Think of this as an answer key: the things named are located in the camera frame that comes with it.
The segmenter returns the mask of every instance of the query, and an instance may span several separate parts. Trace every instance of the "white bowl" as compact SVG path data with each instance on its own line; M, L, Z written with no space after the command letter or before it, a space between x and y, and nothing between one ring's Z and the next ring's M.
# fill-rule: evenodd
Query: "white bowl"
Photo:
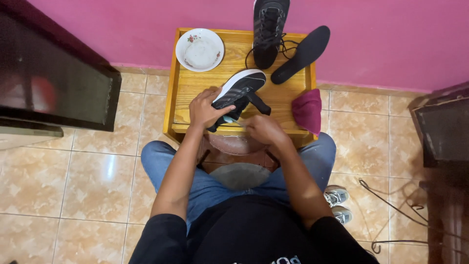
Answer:
M176 43L176 58L192 71L208 71L220 64L225 46L213 31L196 28L184 33Z

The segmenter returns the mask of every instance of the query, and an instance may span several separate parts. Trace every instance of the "person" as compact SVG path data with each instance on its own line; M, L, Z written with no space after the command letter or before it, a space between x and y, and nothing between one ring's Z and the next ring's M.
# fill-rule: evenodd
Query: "person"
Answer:
M207 89L190 103L178 151L161 141L143 148L158 194L129 263L377 263L323 195L335 159L327 134L297 152L272 117L253 116L246 131L277 149L281 163L265 183L232 191L196 168L204 130L235 108L213 108L219 93Z

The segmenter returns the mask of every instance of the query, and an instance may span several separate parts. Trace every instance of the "pink towel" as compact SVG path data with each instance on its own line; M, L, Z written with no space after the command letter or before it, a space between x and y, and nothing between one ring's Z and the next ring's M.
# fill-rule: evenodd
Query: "pink towel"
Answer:
M292 101L296 123L316 136L321 132L321 108L319 89L308 91Z

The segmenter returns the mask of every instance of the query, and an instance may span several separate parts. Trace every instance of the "jeans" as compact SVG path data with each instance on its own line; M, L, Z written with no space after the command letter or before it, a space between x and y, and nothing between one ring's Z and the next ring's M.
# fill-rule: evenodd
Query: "jeans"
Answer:
M162 141L152 141L142 150L142 165L156 192L158 192L161 181L175 153L176 150L174 148ZM326 133L320 133L317 141L298 149L298 154L310 172L311 177L315 180L321 191L324 192L335 161L335 143L333 139ZM231 197L243 194L265 195L282 204L289 204L281 167L272 172L263 184L245 191L230 190L205 171L196 168L187 207L187 231L189 232L191 223L205 209Z

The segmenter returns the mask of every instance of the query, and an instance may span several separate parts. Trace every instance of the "pink wall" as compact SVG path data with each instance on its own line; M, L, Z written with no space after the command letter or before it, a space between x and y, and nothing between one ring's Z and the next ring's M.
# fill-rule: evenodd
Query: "pink wall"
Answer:
M252 30L253 0L29 0L118 65L168 69L177 27ZM469 80L467 0L292 0L286 32L331 29L317 79L429 92Z

